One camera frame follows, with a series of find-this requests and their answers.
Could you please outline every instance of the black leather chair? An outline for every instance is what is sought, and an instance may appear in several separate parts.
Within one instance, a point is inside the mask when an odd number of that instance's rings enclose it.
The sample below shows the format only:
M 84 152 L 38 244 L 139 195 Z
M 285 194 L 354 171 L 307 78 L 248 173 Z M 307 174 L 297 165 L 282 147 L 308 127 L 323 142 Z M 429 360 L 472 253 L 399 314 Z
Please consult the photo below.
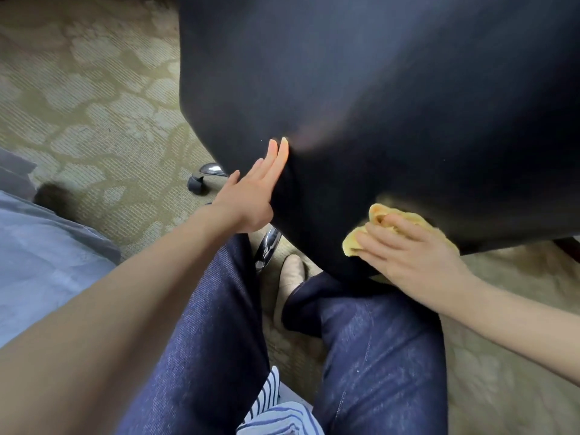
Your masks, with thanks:
M 291 157 L 274 226 L 339 278 L 377 198 L 462 253 L 580 233 L 580 0 L 180 0 L 185 118 L 226 172 Z

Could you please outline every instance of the jeans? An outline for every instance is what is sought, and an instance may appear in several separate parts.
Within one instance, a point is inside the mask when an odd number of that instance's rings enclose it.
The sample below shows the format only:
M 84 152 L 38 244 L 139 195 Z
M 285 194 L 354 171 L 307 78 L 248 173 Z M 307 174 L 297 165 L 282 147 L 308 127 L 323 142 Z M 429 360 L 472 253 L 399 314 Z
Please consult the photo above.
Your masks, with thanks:
M 314 416 L 326 434 L 446 434 L 446 361 L 437 314 L 399 290 L 322 273 L 288 299 L 286 328 L 329 353 Z M 218 251 L 121 434 L 233 434 L 270 364 L 247 235 Z

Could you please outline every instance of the dark blue denim pants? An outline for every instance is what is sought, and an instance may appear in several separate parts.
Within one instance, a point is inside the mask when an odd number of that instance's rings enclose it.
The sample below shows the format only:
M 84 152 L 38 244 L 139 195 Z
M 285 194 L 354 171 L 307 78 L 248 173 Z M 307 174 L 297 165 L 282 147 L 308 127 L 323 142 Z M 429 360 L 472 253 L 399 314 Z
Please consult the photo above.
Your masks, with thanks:
M 282 319 L 329 350 L 314 403 L 325 433 L 447 433 L 437 314 L 396 289 L 322 273 L 292 294 Z M 236 235 L 200 280 L 118 432 L 232 434 L 269 372 L 250 242 Z

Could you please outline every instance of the caster wheel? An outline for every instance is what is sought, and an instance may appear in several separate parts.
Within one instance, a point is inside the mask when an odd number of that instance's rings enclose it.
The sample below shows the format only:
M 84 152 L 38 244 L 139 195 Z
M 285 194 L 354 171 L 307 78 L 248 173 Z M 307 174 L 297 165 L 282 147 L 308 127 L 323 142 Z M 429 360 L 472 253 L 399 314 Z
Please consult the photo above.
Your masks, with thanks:
M 189 180 L 187 180 L 187 189 L 195 195 L 205 195 L 209 191 L 208 186 L 204 183 L 204 178 L 196 176 L 189 177 Z

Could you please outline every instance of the person's right arm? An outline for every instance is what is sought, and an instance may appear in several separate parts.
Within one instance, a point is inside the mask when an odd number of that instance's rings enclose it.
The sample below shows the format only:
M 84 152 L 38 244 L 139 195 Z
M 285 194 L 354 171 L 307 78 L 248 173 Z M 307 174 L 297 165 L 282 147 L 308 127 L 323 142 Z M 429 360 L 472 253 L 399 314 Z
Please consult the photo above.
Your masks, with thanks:
M 437 235 L 386 220 L 405 236 L 367 224 L 360 258 L 423 305 L 580 386 L 580 316 L 489 285 Z

